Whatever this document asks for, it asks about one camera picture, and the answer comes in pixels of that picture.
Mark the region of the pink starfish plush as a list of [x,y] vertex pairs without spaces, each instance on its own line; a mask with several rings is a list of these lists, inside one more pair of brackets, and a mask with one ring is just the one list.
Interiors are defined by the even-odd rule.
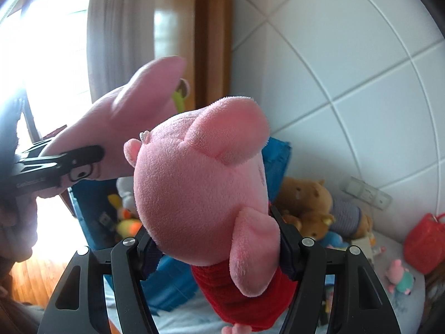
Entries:
[[186,61],[178,56],[145,64],[127,84],[99,98],[77,122],[56,135],[41,155],[101,146],[104,157],[93,164],[87,179],[103,181],[131,176],[134,169],[124,157],[124,144],[178,113],[174,92],[185,67]]

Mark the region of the pink pig plush red dress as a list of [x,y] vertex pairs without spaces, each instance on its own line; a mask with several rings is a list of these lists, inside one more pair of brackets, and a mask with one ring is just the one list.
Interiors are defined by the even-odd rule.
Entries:
[[224,333],[270,329],[296,283],[280,269],[262,150],[269,127],[249,97],[167,119],[124,144],[137,212],[164,254],[188,264]]

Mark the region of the pink pig plush teal shirt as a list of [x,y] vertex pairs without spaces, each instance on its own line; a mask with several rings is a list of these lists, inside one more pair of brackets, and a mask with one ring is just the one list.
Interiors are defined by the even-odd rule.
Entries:
[[408,296],[412,292],[415,284],[415,277],[406,268],[400,259],[394,260],[385,271],[385,277],[389,281],[388,291],[391,294],[396,292]]

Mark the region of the white green carton box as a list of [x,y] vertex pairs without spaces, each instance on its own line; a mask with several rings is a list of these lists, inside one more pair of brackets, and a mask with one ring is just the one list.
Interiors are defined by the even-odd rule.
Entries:
[[374,265],[374,255],[370,239],[368,237],[362,237],[356,240],[352,240],[351,244],[353,246],[359,247],[363,254],[366,256],[367,260]]

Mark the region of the blue storage crate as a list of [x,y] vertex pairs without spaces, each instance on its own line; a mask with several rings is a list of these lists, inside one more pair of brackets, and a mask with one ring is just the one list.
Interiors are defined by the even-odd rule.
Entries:
[[[235,216],[246,207],[259,209],[255,181],[242,175],[245,161],[224,167],[198,152],[187,152],[195,163],[186,167],[184,158],[168,156],[172,176],[155,170],[143,183],[147,154],[140,155],[133,190],[137,203],[148,203],[141,218],[149,234],[164,253],[161,268],[143,281],[142,288],[151,311],[170,311],[191,299],[197,289],[191,266],[211,266],[229,257],[234,242]],[[204,163],[202,171],[197,164]]]

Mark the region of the red plastic case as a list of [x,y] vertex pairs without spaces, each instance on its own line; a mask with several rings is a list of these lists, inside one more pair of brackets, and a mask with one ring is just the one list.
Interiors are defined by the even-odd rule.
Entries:
[[444,261],[444,213],[427,213],[407,234],[404,258],[423,275],[430,274]]

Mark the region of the small brown bear plush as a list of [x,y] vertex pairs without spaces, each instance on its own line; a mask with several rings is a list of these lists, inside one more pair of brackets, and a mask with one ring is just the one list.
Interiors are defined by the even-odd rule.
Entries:
[[286,212],[282,218],[287,224],[294,225],[302,237],[311,237],[315,240],[322,240],[335,221],[330,213],[318,211],[305,212],[299,216]]

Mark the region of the white duck plush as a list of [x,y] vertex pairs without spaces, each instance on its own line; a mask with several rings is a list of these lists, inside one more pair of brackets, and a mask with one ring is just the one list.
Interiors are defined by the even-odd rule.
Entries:
[[116,180],[118,193],[107,196],[117,213],[115,230],[122,238],[135,237],[142,227],[134,198],[133,179],[132,176],[118,178]]

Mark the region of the white curtain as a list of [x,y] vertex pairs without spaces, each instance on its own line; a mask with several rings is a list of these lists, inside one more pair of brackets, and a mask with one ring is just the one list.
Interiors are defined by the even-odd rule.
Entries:
[[155,0],[89,0],[87,60],[93,101],[126,84],[154,59],[154,15]]

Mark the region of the white wall power strip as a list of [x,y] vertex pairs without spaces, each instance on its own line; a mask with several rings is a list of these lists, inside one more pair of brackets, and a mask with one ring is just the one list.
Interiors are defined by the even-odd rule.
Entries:
[[353,176],[343,185],[342,190],[344,193],[368,203],[378,210],[387,209],[393,201],[390,195]]

